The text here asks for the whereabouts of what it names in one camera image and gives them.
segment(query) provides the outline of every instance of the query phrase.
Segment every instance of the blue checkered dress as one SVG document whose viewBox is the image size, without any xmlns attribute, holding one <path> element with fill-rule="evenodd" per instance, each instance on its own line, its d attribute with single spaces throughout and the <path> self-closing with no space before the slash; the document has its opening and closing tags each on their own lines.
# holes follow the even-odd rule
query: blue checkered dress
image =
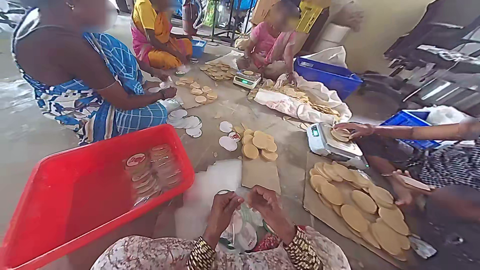
<svg viewBox="0 0 480 270">
<path fill-rule="evenodd" d="M 38 9 L 31 10 L 15 30 L 12 42 L 14 59 L 15 41 L 36 29 L 35 25 L 23 27 L 24 22 L 31 22 L 35 17 L 38 17 Z M 108 34 L 85 33 L 84 37 L 103 57 L 108 69 L 126 92 L 132 95 L 144 94 L 142 73 L 135 56 L 125 44 Z M 158 102 L 134 110 L 115 109 L 82 80 L 73 79 L 57 86 L 48 86 L 33 79 L 18 64 L 17 66 L 23 78 L 33 87 L 42 114 L 72 129 L 80 138 L 80 145 L 167 121 L 167 110 Z"/>
</svg>

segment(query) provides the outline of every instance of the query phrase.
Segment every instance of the cardboard box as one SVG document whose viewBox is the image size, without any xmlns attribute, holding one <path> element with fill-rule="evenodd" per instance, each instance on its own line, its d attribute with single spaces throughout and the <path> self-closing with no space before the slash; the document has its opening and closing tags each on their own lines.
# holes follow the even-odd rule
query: cardboard box
<svg viewBox="0 0 480 270">
<path fill-rule="evenodd" d="M 254 25 L 263 22 L 267 12 L 270 10 L 273 4 L 277 3 L 278 1 L 280 0 L 257 0 L 257 4 L 253 10 L 252 19 L 250 22 Z M 331 4 L 331 0 L 305 0 L 305 2 L 311 2 L 312 4 L 319 5 L 323 8 L 329 7 Z"/>
<path fill-rule="evenodd" d="M 254 25 L 263 22 L 267 12 L 270 10 L 273 4 L 277 3 L 278 1 L 280 0 L 257 0 L 257 4 L 253 10 L 252 19 L 250 22 Z"/>
</svg>

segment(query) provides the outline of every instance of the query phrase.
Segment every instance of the wrist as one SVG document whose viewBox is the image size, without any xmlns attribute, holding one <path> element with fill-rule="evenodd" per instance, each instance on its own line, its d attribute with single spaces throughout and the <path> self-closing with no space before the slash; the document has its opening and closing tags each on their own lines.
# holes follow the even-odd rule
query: wrist
<svg viewBox="0 0 480 270">
<path fill-rule="evenodd" d="M 220 240 L 220 235 L 215 232 L 215 230 L 212 230 L 210 227 L 207 226 L 205 229 L 204 234 L 202 235 L 202 238 L 207 242 L 207 244 L 215 250 L 216 245 L 218 244 L 218 241 Z"/>
<path fill-rule="evenodd" d="M 158 99 L 161 99 L 161 100 L 164 100 L 165 99 L 165 95 L 162 93 L 163 90 L 160 90 L 157 94 L 158 94 Z"/>
<path fill-rule="evenodd" d="M 287 225 L 282 226 L 282 228 L 278 232 L 276 231 L 278 237 L 282 239 L 285 245 L 289 245 L 293 241 L 293 238 L 295 237 L 296 232 L 297 232 L 297 228 L 291 223 L 288 223 Z"/>
<path fill-rule="evenodd" d="M 368 127 L 369 135 L 375 134 L 375 132 L 377 131 L 377 127 L 378 127 L 378 126 L 372 125 L 372 124 L 365 124 L 365 126 Z"/>
</svg>

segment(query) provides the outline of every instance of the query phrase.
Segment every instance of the green digital display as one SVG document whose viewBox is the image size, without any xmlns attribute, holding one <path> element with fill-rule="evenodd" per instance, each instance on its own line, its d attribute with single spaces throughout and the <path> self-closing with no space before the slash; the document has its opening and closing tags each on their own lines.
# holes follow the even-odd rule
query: green digital display
<svg viewBox="0 0 480 270">
<path fill-rule="evenodd" d="M 317 129 L 316 126 L 312 127 L 312 135 L 313 135 L 314 137 L 320 136 L 320 133 L 318 132 L 318 129 Z"/>
</svg>

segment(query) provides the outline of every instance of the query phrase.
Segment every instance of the yellow blouse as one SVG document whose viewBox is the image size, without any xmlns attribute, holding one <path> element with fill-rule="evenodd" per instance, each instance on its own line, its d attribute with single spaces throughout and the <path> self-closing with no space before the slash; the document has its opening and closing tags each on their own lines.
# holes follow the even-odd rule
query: yellow blouse
<svg viewBox="0 0 480 270">
<path fill-rule="evenodd" d="M 145 29 L 155 30 L 156 11 L 149 0 L 137 0 L 132 11 L 135 26 L 145 34 Z"/>
</svg>

